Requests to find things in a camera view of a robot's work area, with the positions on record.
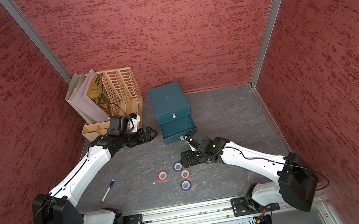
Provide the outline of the red tape roll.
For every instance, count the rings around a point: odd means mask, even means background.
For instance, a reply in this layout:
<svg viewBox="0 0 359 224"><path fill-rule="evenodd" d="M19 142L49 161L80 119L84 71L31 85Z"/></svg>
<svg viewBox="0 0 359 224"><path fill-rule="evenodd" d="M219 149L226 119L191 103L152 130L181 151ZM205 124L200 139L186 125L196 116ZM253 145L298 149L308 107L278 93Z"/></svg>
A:
<svg viewBox="0 0 359 224"><path fill-rule="evenodd" d="M182 180L189 180L191 173L188 170L183 169L180 173L180 176L181 176Z"/></svg>
<svg viewBox="0 0 359 224"><path fill-rule="evenodd" d="M167 171L163 170L158 174L158 180L160 182L165 182L169 179L169 174Z"/></svg>

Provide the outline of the teal three-drawer cabinet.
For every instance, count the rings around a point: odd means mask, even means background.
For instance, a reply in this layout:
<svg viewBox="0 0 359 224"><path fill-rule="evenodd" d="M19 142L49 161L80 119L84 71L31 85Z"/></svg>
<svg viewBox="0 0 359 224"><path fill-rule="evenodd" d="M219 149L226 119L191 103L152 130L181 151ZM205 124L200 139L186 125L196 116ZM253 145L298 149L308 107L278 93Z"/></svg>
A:
<svg viewBox="0 0 359 224"><path fill-rule="evenodd" d="M178 82L151 89L148 97L166 145L184 140L188 131L196 129L190 103Z"/></svg>

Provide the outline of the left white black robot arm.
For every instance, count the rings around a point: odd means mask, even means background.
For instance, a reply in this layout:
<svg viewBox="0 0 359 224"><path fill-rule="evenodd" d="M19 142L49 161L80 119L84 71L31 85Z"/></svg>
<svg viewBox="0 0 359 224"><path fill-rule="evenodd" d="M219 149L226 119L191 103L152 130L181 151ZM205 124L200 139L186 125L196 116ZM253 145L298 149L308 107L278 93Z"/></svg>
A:
<svg viewBox="0 0 359 224"><path fill-rule="evenodd" d="M123 214L113 208L80 213L77 205L85 189L120 149L129 149L154 140L158 132L140 128L135 113L114 116L105 134L89 145L86 155L48 194L39 194L32 202L33 224L125 224Z"/></svg>

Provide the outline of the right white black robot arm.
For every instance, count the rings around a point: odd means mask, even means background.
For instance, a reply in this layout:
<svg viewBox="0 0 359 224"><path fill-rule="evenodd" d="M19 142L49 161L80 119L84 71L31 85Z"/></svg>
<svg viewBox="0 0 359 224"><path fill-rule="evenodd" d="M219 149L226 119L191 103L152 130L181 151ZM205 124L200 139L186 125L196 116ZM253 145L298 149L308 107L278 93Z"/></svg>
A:
<svg viewBox="0 0 359 224"><path fill-rule="evenodd" d="M253 171L270 180L267 184L254 183L247 191L244 206L249 212L260 213L275 203L286 203L303 212L311 210L319 179L298 154L266 154L222 137L211 139L196 129L187 132L184 138L190 146L190 150L181 153L184 168L221 163Z"/></svg>

